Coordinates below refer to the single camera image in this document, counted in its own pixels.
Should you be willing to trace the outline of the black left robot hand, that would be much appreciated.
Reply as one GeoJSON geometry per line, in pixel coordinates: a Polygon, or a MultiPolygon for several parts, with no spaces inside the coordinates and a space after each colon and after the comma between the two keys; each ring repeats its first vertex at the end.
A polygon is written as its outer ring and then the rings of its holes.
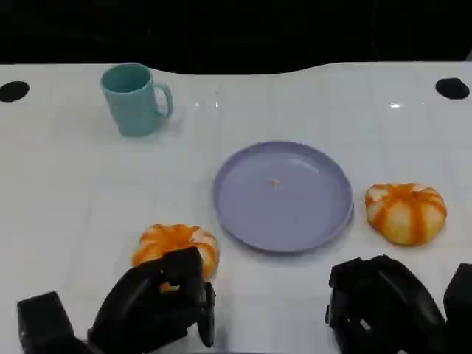
{"type": "Polygon", "coordinates": [[[215,291],[203,278],[196,247],[130,268],[111,289],[88,331],[101,353],[151,353],[195,325],[206,347],[215,340],[215,291]]]}

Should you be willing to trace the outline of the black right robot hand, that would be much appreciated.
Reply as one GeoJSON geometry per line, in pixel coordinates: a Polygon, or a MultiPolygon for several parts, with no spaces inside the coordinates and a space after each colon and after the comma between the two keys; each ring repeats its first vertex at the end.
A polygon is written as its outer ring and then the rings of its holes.
{"type": "Polygon", "coordinates": [[[331,268],[324,321],[341,353],[446,353],[446,321],[424,284],[386,255],[331,268]]]}

